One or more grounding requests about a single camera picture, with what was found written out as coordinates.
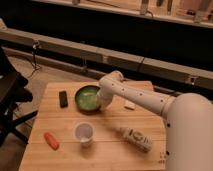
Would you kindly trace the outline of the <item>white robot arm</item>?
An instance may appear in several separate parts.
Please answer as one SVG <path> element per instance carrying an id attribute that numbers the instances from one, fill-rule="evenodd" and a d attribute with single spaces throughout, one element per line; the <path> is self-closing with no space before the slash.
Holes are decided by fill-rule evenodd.
<path id="1" fill-rule="evenodd" d="M 106 108 L 114 95 L 162 117 L 166 128 L 166 171 L 213 171 L 213 104 L 204 96 L 177 97 L 138 89 L 113 71 L 99 80 L 97 99 Z"/>

